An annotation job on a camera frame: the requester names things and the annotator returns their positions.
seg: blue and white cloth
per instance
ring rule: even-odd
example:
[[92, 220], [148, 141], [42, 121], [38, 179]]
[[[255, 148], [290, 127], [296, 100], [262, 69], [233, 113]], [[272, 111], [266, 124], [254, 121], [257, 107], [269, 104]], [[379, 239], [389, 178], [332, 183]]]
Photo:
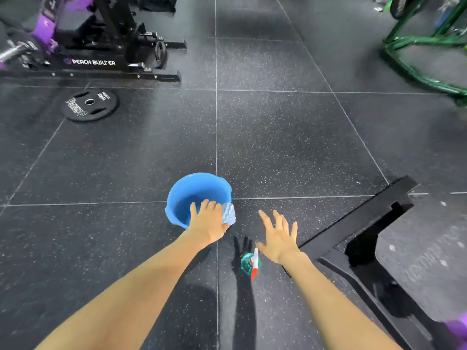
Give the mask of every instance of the blue and white cloth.
[[231, 202], [222, 204], [222, 223], [228, 223], [232, 226], [235, 223], [235, 209]]

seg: green frame base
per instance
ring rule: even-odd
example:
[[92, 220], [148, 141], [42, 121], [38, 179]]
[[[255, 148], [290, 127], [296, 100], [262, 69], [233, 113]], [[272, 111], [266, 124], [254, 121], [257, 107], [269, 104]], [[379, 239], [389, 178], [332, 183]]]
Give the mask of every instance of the green frame base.
[[465, 47], [467, 40], [461, 35], [446, 35], [451, 29], [454, 22], [467, 8], [467, 0], [460, 0], [457, 6], [452, 10], [451, 14], [440, 25], [436, 32], [431, 37], [415, 37], [403, 36], [398, 37], [401, 29], [405, 26], [408, 20], [416, 13], [417, 9], [426, 0], [416, 0], [409, 6], [405, 15], [397, 22], [389, 35], [383, 40], [382, 55], [394, 69], [402, 76], [418, 82], [423, 86], [433, 88], [439, 92], [449, 94], [456, 99], [456, 104], [462, 107], [467, 106], [467, 88], [456, 86], [450, 83], [445, 83], [440, 80], [430, 78], [420, 73], [412, 65], [402, 60], [397, 51], [409, 45], [422, 46], [447, 46], [447, 47]]

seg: gray platform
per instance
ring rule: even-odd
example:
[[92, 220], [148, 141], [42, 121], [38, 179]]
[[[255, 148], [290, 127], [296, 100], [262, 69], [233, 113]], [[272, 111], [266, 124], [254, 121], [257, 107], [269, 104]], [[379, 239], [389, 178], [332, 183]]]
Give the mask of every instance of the gray platform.
[[378, 237], [378, 261], [435, 321], [467, 312], [465, 213], [427, 196]]

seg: speckled floor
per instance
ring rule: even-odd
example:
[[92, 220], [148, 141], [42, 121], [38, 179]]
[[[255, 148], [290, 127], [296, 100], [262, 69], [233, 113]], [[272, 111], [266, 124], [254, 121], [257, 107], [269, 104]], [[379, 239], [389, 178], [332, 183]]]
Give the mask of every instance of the speckled floor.
[[[31, 349], [175, 240], [167, 193], [202, 171], [231, 183], [237, 223], [190, 265], [143, 348], [322, 349], [280, 267], [263, 259], [253, 284], [238, 271], [263, 238], [256, 211], [297, 220], [302, 242], [402, 175], [417, 194], [467, 192], [466, 112], [380, 59], [394, 20], [371, 1], [179, 0], [173, 18], [140, 12], [147, 29], [187, 40], [169, 54], [179, 85], [2, 80], [0, 348]], [[85, 86], [113, 88], [119, 110], [64, 120], [61, 95]]]

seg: bucket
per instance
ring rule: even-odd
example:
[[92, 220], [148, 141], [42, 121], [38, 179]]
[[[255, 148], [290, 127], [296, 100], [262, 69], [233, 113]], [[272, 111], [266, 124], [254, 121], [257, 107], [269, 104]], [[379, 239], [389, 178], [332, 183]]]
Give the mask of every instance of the bucket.
[[205, 199], [220, 204], [232, 202], [232, 188], [224, 178], [210, 173], [184, 176], [170, 190], [165, 214], [172, 224], [187, 229], [191, 219], [191, 203], [195, 202], [196, 210], [199, 211]]

